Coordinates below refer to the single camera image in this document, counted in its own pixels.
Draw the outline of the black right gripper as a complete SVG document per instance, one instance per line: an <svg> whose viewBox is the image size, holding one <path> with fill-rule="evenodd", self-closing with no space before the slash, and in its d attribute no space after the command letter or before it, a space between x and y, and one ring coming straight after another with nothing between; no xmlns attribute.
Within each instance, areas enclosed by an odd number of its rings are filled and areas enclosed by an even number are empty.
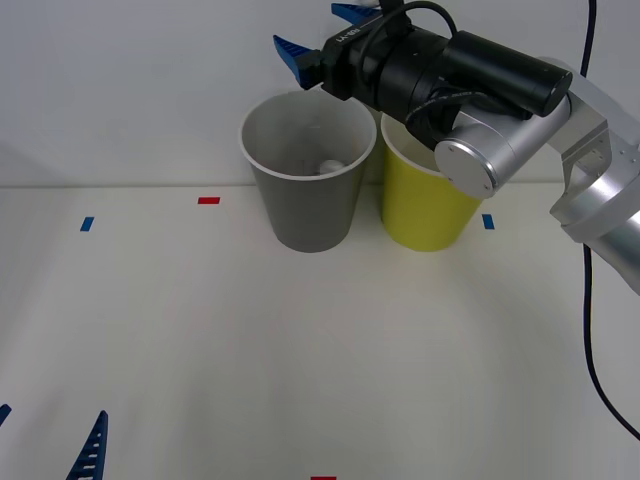
<svg viewBox="0 0 640 480"><path fill-rule="evenodd" d="M330 37L321 51L277 35L273 36L275 49L302 89L309 90L322 83L327 93L341 100L353 97L362 103L375 103L376 81L389 55L408 33L408 16L401 14L382 28L358 69L362 47L383 14L379 8L345 3L332 3L331 13L349 26Z"/></svg>

